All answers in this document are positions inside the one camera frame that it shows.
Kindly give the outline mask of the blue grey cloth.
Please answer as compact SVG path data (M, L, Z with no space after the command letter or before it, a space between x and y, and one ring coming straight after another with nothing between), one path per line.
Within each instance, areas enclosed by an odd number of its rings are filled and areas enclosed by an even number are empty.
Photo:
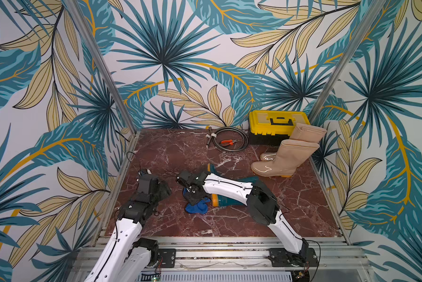
M183 196L188 201L185 207L185 211L189 214L201 214L207 213L209 207L208 203L211 202L209 194L202 192L193 191L190 189L183 189Z

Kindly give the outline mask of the beige boot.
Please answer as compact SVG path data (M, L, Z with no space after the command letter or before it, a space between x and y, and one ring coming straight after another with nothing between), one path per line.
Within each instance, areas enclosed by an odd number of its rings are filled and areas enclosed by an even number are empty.
M291 177L318 148L318 143L286 139L272 161L258 161L251 165L252 171L263 177Z
M299 123L292 135L281 141L276 153L263 153L262 161L273 161L276 157L297 165L306 161L318 148L319 142L327 131L318 126Z

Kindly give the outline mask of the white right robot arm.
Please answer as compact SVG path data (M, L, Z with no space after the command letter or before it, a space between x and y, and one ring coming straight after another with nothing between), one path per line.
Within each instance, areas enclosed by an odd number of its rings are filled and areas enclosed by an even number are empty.
M211 195L244 204L250 216L257 223L267 226L291 256L303 262L307 260L309 243L287 222L277 198L263 182L239 182L211 172L192 174L187 171L179 173L176 181L185 188L184 197L191 205Z

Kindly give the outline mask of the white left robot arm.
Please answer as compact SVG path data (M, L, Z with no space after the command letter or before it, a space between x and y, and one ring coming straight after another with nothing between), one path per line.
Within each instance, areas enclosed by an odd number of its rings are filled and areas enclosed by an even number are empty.
M146 267L159 265L158 242L140 234L159 203L171 193L159 176L147 169L139 171L136 192L120 207L112 236L86 277L87 282L134 282Z

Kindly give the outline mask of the yellow black toolbox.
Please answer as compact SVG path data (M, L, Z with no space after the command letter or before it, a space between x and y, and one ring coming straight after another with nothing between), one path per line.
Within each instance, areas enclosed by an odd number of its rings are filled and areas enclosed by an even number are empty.
M267 146L278 146L288 139L298 123L310 124L304 112L275 110L254 110L248 121L249 144Z

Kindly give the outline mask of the red handled pliers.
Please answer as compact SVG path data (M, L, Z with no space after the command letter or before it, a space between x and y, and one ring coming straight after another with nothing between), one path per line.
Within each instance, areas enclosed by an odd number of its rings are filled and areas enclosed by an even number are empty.
M239 141L236 139L223 140L220 142L220 146L226 148L226 147L235 145L237 142Z

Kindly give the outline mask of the aluminium front rail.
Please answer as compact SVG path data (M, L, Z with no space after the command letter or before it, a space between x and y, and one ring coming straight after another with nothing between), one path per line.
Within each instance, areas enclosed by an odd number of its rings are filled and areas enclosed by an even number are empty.
M310 263L274 267L274 237L157 237L161 250L174 249L161 269L162 282L290 282L304 271L311 282L374 282L374 269L360 246L342 237L309 237Z

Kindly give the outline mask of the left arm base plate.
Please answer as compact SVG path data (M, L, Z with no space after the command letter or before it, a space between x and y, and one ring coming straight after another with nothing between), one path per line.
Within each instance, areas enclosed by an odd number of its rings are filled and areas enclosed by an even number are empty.
M125 261L131 269L174 268L176 249L148 250L144 247L134 248Z

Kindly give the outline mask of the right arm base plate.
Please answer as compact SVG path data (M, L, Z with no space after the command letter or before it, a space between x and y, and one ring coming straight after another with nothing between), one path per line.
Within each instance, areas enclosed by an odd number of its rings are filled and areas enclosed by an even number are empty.
M294 254L286 249L271 248L268 249L268 259L272 267L317 267L319 264L318 256L313 248L300 251Z

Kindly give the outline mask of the left aluminium frame post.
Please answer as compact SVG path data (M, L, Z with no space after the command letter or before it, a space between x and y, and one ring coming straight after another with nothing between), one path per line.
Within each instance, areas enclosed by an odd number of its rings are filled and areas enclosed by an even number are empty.
M84 14L80 10L79 5L77 4L77 1L73 0L66 0L65 1L66 7L69 9L69 12L71 13L72 19L74 24L77 26L79 33L83 37L85 41L85 45L87 46L88 50L91 53L92 59L95 61L97 68L99 70L99 73L101 74L102 78L104 79L111 96L113 97L117 108L120 110L120 113L122 114L122 118L126 124L126 126L129 128L131 134L133 136L136 135L137 129L134 127L134 124L132 123L132 119L128 114L128 111L125 108L124 102L122 97L120 96L120 93L118 91L118 88L115 84L115 81L113 80L111 73L106 66L104 57L102 56L99 47L97 45L97 42L92 35L92 31L89 30L87 27L86 19L84 18Z

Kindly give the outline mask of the aluminium frame post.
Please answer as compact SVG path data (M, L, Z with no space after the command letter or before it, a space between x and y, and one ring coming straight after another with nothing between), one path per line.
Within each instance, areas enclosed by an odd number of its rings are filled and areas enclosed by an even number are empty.
M382 7L386 2L386 0L374 1L369 7L366 16L362 20L360 20L360 27L355 31L353 38L348 42L347 48L342 54L342 57L339 62L336 64L336 67L332 72L329 80L327 81L325 87L323 88L322 92L320 93L320 96L315 100L314 106L308 116L308 120L310 121L310 123L314 123L317 119L317 116L321 111L323 104L327 100L339 76L341 75L346 65L349 63L350 59L355 54L361 42L364 40L364 37L369 32L369 29L374 23L376 16L382 11Z
M102 56L99 47L97 45L97 42L92 35L92 31L89 30L87 27L86 19L84 18L84 14L80 10L79 5L77 4L77 1L73 0L66 0L65 1L66 7L69 9L69 12L71 13L72 19L74 24L77 26L79 33L83 37L85 41L85 45L87 46L88 50L91 53L92 59L95 61L97 68L99 70L99 73L101 74L102 78L104 79L111 96L113 97L117 108L120 110L120 113L122 114L122 118L126 124L126 126L129 128L131 134L133 136L136 135L137 129L134 127L134 124L132 123L132 119L128 114L128 111L125 108L124 102L122 97L120 96L120 93L118 91L118 88L115 84L115 81L113 80L111 73L106 66L104 57Z

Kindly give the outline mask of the right aluminium frame post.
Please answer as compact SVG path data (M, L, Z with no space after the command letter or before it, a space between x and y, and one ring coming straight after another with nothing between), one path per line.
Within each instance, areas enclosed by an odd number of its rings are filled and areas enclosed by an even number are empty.
M348 42L347 48L342 54L342 57L339 62L336 64L336 67L332 72L329 80L327 81L325 87L323 88L322 92L320 93L320 96L315 100L314 106L308 116L308 120L310 121L310 123L314 123L317 119L317 116L321 111L323 104L327 100L339 76L341 75L346 65L349 63L350 59L355 54L361 42L364 40L364 37L369 32L369 29L374 23L376 16L382 11L382 7L386 2L386 0L374 1L369 7L366 16L362 20L360 20L360 27L355 31L353 38Z

